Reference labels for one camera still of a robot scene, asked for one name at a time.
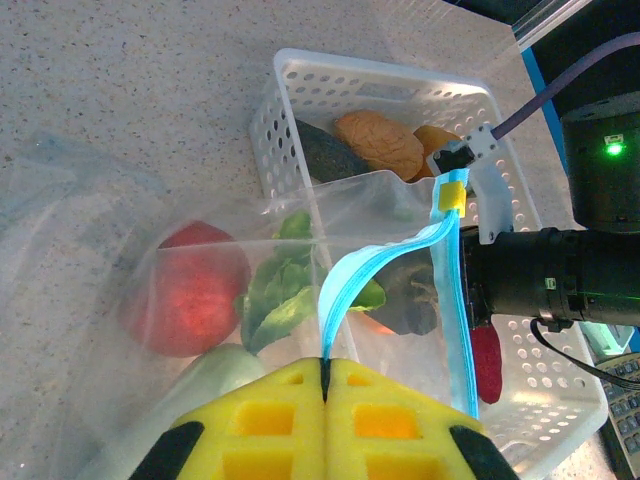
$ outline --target red tomato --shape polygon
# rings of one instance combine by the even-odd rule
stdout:
[[[199,355],[222,343],[240,321],[233,302],[251,277],[244,252],[233,242],[200,221],[162,242],[148,284],[123,316],[131,336],[172,357]]]

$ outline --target countertop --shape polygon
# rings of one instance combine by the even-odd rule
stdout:
[[[261,196],[247,125],[283,47],[479,77],[504,114],[533,94],[510,29],[439,0],[9,0],[0,26],[0,185],[25,140],[45,130],[157,174],[169,190]],[[543,116],[511,140],[543,225],[571,226]],[[23,478],[3,468],[0,479]],[[549,478],[615,477],[594,437]]]

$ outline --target perforated basket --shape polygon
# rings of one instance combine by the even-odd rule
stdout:
[[[275,77],[250,125],[269,197],[312,185],[295,118],[332,132],[335,119],[367,108],[412,129],[429,124],[459,135],[500,121],[495,100],[476,80],[292,49],[278,52],[274,67]],[[539,229],[510,145],[496,166],[513,195],[516,229]],[[467,209],[466,224],[477,224],[473,199]],[[541,478],[604,423],[604,394],[597,380],[542,347],[529,330],[529,319],[499,316],[494,325],[502,346],[504,389],[498,403],[481,407],[481,420],[522,478]],[[551,335],[565,352],[589,358],[579,329]]]

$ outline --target yellow clip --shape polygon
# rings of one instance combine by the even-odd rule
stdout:
[[[438,209],[441,212],[448,212],[454,208],[460,213],[460,218],[465,216],[465,207],[467,205],[467,189],[464,183],[448,182],[440,187],[440,201]]]

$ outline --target blue zipper strip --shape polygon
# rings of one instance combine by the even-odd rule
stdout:
[[[371,245],[345,255],[331,269],[318,297],[318,322],[322,331],[322,355],[331,354],[340,324],[364,286],[385,265],[405,253],[430,247],[441,241],[455,225],[457,211],[450,211],[442,222],[423,228],[400,243]]]
[[[466,186],[468,180],[468,169],[453,170],[436,178],[431,207],[432,223],[440,221],[445,215],[438,208],[440,187],[444,183],[455,181],[461,181]],[[442,332],[447,345],[447,361],[451,372],[452,405],[454,408],[478,418],[478,393],[473,350],[460,275],[459,231],[460,218],[456,217],[456,225],[451,229],[445,241],[431,248],[431,260],[442,318]]]
[[[478,418],[478,396],[471,349],[471,336],[460,275],[460,217],[457,210],[438,208],[444,183],[468,183],[469,170],[454,170],[436,179],[431,225],[400,243],[371,245],[345,255],[331,269],[318,298],[318,322],[322,332],[322,355],[328,359],[347,310],[360,291],[385,265],[405,253],[432,247],[434,280],[441,305],[443,335],[451,371],[452,403]]]

